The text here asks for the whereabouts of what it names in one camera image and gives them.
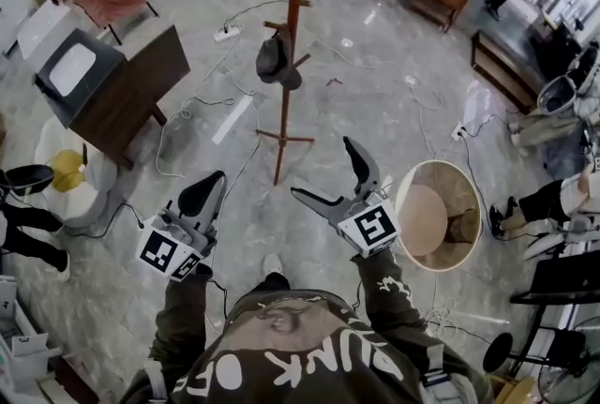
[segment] power strip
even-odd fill
[[[240,32],[242,31],[237,25],[220,27],[215,33],[215,42],[223,42],[224,40],[231,39],[232,37],[238,37]]]
[[[458,121],[458,124],[455,126],[455,128],[450,133],[450,138],[452,139],[452,141],[458,141],[458,139],[460,139],[460,136],[458,136],[458,133],[462,132],[462,130],[463,130],[462,123],[460,121]]]

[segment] white sink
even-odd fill
[[[23,25],[17,40],[22,57],[34,72],[40,72],[54,51],[77,25],[70,7],[48,0]]]
[[[68,96],[95,61],[96,55],[77,43],[65,52],[50,71],[50,81],[61,96]]]

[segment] black hat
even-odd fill
[[[292,36],[287,24],[262,44],[256,57],[256,73],[262,82],[280,82],[290,91],[302,84],[302,77],[293,66]]]

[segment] coat rack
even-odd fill
[[[293,54],[295,51],[296,45],[296,33],[298,30],[298,14],[300,11],[300,7],[310,7],[310,2],[306,0],[290,0],[288,5],[288,27],[290,28],[290,35],[292,37],[292,52],[291,56],[293,58]],[[281,24],[277,24],[275,22],[265,22],[265,27],[270,27],[272,29],[279,29],[282,27]],[[305,63],[310,57],[310,54],[305,54],[296,62],[293,63],[294,67],[299,67],[301,64]],[[289,89],[286,89],[282,86],[283,89],[283,99],[281,100],[281,127],[279,129],[279,134],[275,134],[273,132],[266,132],[260,129],[256,129],[257,134],[262,134],[263,136],[277,139],[279,143],[279,152],[277,154],[277,166],[275,169],[275,179],[273,184],[276,186],[279,182],[279,175],[281,171],[281,160],[283,159],[283,149],[287,145],[288,142],[315,142],[312,138],[296,138],[288,136],[288,113],[290,111],[290,93]]]

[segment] round basket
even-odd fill
[[[414,166],[397,191],[399,241],[417,265],[449,271],[463,264],[481,233],[481,205],[466,174],[442,160]]]

